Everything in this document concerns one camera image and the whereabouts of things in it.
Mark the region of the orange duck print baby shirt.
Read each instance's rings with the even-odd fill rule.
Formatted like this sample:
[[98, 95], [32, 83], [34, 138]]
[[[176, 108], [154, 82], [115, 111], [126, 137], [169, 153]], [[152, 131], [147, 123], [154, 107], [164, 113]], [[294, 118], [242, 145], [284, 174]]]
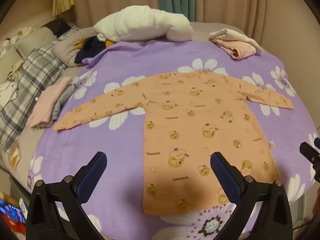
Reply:
[[248, 101], [294, 108], [274, 89], [232, 76], [205, 70], [170, 72], [107, 86], [103, 95], [66, 113], [54, 129], [144, 109], [143, 209], [148, 215], [173, 215], [221, 203], [222, 188], [210, 169], [214, 152], [257, 181], [271, 183], [280, 177]]

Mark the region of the folded pink and grey clothes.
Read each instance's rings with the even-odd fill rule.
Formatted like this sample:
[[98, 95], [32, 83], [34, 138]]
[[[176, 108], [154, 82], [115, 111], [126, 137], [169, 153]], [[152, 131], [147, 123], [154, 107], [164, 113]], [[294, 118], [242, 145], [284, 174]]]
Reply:
[[26, 125], [32, 129], [50, 127], [60, 115], [62, 105], [76, 89], [71, 77], [63, 77], [59, 83], [46, 88], [40, 95]]

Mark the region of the folded pink and cream clothes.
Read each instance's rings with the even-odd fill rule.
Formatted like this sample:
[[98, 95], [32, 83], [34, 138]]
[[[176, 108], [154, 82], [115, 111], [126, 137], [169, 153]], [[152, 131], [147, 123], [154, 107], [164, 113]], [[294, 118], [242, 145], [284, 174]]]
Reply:
[[261, 55], [263, 49], [252, 38], [232, 29], [221, 29], [209, 34], [209, 39], [234, 60]]

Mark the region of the dark navy clothing pile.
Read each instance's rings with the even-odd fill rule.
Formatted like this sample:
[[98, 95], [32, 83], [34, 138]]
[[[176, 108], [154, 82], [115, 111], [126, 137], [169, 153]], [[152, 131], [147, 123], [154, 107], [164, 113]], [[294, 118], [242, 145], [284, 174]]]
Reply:
[[106, 42], [99, 41], [97, 36], [88, 37], [84, 40], [82, 47], [76, 54], [74, 63], [81, 64], [84, 59], [94, 58], [106, 47]]

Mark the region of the colourful box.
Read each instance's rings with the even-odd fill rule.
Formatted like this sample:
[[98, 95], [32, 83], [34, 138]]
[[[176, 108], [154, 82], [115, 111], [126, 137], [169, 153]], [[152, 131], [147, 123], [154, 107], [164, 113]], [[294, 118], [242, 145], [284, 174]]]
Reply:
[[17, 198], [1, 195], [1, 239], [26, 239], [26, 220]]

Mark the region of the grey plaid blanket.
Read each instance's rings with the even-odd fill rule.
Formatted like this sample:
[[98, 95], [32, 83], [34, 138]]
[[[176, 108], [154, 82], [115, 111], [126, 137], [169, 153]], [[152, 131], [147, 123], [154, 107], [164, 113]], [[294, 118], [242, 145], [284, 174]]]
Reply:
[[61, 41], [78, 32], [76, 26], [48, 43], [34, 49], [22, 66], [17, 80], [18, 96], [1, 110], [1, 146], [7, 152], [22, 133], [27, 119], [35, 106], [35, 99], [48, 86], [53, 85], [67, 66], [53, 54], [53, 48]]

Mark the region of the beige curtain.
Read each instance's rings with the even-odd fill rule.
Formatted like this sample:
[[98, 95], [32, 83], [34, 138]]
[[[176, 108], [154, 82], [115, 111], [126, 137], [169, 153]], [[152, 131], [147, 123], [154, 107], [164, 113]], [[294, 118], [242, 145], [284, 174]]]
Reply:
[[[75, 21], [89, 27], [130, 5], [159, 9], [158, 0], [75, 0]], [[196, 0], [195, 22], [232, 25], [266, 46], [319, 48], [319, 0]]]

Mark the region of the grey pillow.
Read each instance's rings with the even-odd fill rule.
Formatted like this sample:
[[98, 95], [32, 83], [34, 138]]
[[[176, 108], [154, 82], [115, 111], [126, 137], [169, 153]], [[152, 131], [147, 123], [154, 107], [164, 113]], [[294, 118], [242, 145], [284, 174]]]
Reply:
[[20, 56], [26, 60], [34, 49], [39, 49], [56, 39], [56, 35], [47, 27], [42, 27], [20, 38], [15, 43], [15, 48]]

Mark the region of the white fluffy blanket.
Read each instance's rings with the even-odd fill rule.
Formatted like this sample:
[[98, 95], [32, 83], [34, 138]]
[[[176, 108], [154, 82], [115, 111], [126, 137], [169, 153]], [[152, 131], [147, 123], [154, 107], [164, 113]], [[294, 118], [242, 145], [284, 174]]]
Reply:
[[93, 28], [99, 41], [146, 41], [165, 36], [172, 42], [190, 41], [193, 29], [188, 18], [147, 5], [132, 5], [106, 16]]

